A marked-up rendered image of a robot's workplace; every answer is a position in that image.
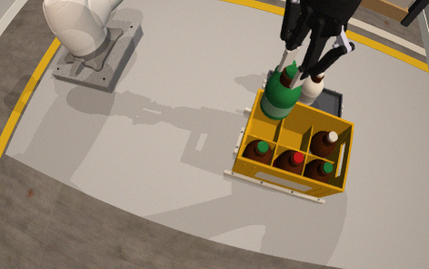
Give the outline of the cream-white bottle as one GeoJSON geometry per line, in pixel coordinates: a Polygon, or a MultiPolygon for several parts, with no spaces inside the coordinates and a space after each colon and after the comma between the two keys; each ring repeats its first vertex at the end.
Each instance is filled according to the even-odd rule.
{"type": "Polygon", "coordinates": [[[301,85],[302,91],[297,102],[305,105],[311,105],[324,89],[323,78],[324,72],[315,77],[311,77],[310,75],[306,77],[301,85]]]}

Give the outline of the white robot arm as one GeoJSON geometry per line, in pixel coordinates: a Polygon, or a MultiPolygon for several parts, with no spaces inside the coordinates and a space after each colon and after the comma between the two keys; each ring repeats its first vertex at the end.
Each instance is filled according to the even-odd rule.
{"type": "Polygon", "coordinates": [[[96,72],[104,68],[106,58],[124,33],[121,28],[105,25],[111,12],[123,1],[44,0],[43,10],[49,28],[70,51],[65,62],[73,64],[72,75],[79,75],[85,66],[96,72]]]}

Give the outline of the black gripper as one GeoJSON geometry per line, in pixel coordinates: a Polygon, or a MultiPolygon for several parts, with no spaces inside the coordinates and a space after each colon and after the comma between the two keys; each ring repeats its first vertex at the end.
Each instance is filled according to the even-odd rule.
{"type": "Polygon", "coordinates": [[[362,0],[285,1],[284,19],[280,34],[280,38],[285,41],[285,52],[277,68],[279,73],[293,63],[300,49],[299,46],[301,46],[309,31],[312,30],[311,41],[304,56],[304,61],[302,65],[298,66],[299,71],[297,70],[290,84],[290,88],[294,89],[302,85],[309,75],[315,77],[323,73],[341,55],[354,51],[354,44],[348,42],[345,32],[349,19],[353,16],[362,0]],[[329,50],[319,60],[324,46],[331,36],[336,36],[336,41],[332,45],[333,49],[329,50]]]}

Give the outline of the brown bottle with red cap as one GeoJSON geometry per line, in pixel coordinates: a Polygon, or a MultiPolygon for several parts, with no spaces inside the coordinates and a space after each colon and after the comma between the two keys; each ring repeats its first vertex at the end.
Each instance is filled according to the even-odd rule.
{"type": "Polygon", "coordinates": [[[273,167],[300,174],[304,168],[304,156],[295,150],[286,150],[274,160],[273,167]]]}

